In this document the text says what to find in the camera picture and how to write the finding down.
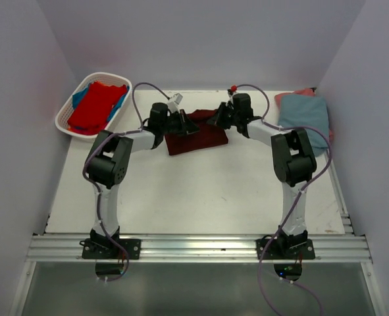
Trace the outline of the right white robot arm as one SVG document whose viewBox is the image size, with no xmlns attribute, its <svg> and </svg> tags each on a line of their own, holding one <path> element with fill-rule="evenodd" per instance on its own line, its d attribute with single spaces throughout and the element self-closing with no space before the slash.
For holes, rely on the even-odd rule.
<svg viewBox="0 0 389 316">
<path fill-rule="evenodd" d="M 258 258 L 268 260 L 314 259 L 315 250 L 305 223 L 306 185 L 317 162 L 304 128 L 274 127 L 253 114 L 247 93 L 228 91 L 207 123 L 228 130 L 235 127 L 245 138 L 271 147 L 272 164 L 282 184 L 282 220 L 274 234 L 255 241 Z"/>
</svg>

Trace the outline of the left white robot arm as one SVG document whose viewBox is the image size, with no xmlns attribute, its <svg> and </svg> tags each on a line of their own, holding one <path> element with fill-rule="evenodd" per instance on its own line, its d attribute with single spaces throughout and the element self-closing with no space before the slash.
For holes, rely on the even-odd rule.
<svg viewBox="0 0 389 316">
<path fill-rule="evenodd" d="M 147 125 L 127 132 L 98 133 L 83 167 L 83 177 L 95 192 L 95 222 L 90 237 L 82 240 L 84 259 L 131 259 L 130 248 L 120 241 L 118 189 L 126 176 L 132 153 L 159 147 L 168 134 L 188 136 L 200 131 L 184 110 L 172 112 L 154 103 Z"/>
</svg>

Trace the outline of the dark maroon t shirt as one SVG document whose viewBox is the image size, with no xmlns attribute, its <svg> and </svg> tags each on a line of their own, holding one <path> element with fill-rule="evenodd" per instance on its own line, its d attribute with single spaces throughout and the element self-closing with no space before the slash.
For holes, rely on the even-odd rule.
<svg viewBox="0 0 389 316">
<path fill-rule="evenodd" d="M 224 129 L 207 123 L 216 112 L 216 109 L 198 109 L 188 114 L 188 118 L 199 127 L 199 132 L 187 136 L 165 135 L 169 155 L 175 156 L 195 150 L 226 145 L 228 137 Z"/>
</svg>

